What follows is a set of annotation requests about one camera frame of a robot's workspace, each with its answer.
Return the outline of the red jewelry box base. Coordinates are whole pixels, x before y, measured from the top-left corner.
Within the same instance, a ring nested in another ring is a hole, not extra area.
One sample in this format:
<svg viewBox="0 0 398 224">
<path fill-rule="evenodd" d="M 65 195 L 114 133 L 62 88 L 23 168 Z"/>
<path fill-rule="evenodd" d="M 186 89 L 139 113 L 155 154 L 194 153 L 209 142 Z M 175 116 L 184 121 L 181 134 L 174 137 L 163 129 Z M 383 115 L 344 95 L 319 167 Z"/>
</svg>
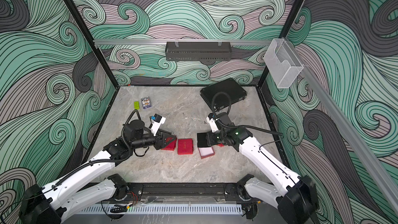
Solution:
<svg viewBox="0 0 398 224">
<path fill-rule="evenodd" d="M 211 157 L 215 154 L 214 149 L 212 147 L 199 147 L 198 150 L 201 159 Z"/>
</svg>

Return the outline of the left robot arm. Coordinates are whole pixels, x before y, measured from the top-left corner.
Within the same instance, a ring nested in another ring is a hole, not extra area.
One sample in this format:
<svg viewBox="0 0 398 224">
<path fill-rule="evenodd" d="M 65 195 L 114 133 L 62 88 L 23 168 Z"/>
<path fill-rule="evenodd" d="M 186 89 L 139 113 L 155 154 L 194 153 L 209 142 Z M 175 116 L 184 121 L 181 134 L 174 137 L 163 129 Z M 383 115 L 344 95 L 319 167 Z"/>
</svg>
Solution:
<svg viewBox="0 0 398 224">
<path fill-rule="evenodd" d="M 129 187 L 118 174 L 87 187 L 95 178 L 129 159 L 136 149 L 156 150 L 167 147 L 177 137 L 160 129 L 165 118 L 155 114 L 145 126 L 138 110 L 132 111 L 118 138 L 104 146 L 97 155 L 61 178 L 42 187 L 33 185 L 23 196 L 19 218 L 24 224 L 62 224 L 81 210 L 104 200 L 123 201 Z"/>
</svg>

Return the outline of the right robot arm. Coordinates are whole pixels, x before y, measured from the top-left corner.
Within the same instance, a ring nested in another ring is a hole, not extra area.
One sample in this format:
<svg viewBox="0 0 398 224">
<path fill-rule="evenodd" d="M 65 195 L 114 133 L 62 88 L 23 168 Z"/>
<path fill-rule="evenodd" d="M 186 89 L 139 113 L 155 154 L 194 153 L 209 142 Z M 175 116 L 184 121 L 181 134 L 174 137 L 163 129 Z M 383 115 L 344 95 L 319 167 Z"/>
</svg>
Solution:
<svg viewBox="0 0 398 224">
<path fill-rule="evenodd" d="M 318 224 L 319 200 L 315 182 L 307 175 L 301 176 L 292 171 L 268 152 L 251 133 L 252 126 L 235 125 L 230 121 L 228 112 L 217 114 L 214 104 L 220 95 L 225 95 L 227 103 L 232 104 L 226 92 L 213 96 L 212 113 L 206 119 L 211 127 L 211 133 L 207 135 L 208 144 L 232 146 L 270 180 L 270 183 L 265 183 L 252 176 L 244 180 L 244 196 L 273 206 L 288 224 L 304 224 L 308 220 Z"/>
</svg>

